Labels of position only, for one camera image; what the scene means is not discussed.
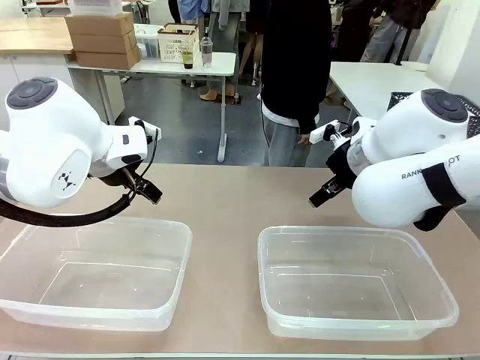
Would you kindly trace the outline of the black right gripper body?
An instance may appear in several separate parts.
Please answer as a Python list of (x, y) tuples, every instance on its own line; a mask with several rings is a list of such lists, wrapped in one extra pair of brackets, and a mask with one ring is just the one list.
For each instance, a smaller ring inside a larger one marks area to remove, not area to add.
[(350, 142), (345, 142), (333, 151), (325, 164), (333, 172), (331, 179), (337, 188), (351, 188), (355, 181), (355, 173), (351, 170), (347, 161), (347, 152)]

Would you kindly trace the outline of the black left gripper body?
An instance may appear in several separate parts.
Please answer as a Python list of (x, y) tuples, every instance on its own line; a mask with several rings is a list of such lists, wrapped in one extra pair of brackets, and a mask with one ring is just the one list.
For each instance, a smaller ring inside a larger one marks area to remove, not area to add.
[(98, 160), (91, 164), (88, 177), (100, 179), (104, 184), (111, 187), (123, 186), (124, 188), (131, 188), (139, 178), (136, 170), (141, 163), (142, 161), (139, 160), (130, 164), (124, 164), (118, 169), (113, 169), (106, 163)]

